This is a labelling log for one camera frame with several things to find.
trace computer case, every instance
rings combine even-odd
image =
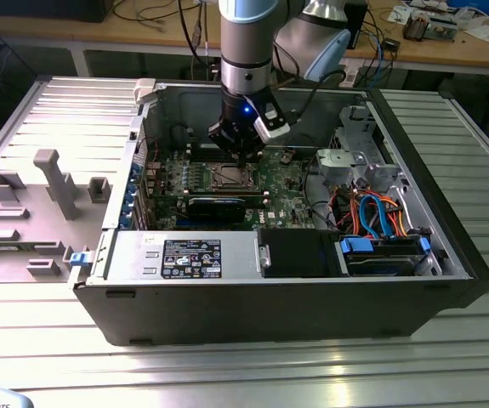
[[[344,6],[344,12],[348,18],[348,24],[346,28],[350,31],[350,42],[347,49],[354,49],[357,44],[357,40],[360,37],[361,25],[365,19],[367,13],[367,1],[366,0],[347,0]]]

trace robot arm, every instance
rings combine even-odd
[[[209,136],[243,165],[290,130],[269,87],[274,41],[317,81],[338,65],[350,34],[344,0],[219,0],[219,11],[222,112]]]

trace white cable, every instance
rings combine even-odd
[[[6,69],[6,62],[8,61],[9,55],[12,53],[12,49],[8,48],[8,52],[4,56],[4,62],[3,62],[3,67],[0,70],[0,90],[3,91],[3,94],[5,94],[4,87],[3,87],[3,76],[4,76],[4,70]]]

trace green circuit board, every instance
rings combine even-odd
[[[246,202],[243,222],[219,226],[220,230],[314,228],[302,192],[304,163],[293,160],[293,153],[264,150],[259,162],[237,169],[231,163],[193,161],[174,152],[162,160],[155,182],[148,184],[154,229],[204,229],[186,218],[189,200],[195,197],[236,197]]]

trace desk leg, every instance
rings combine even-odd
[[[76,73],[79,77],[90,77],[91,72],[89,71],[89,65],[85,58],[85,50],[83,47],[73,45],[68,50],[72,54],[72,60],[74,61],[74,66],[76,67]]]

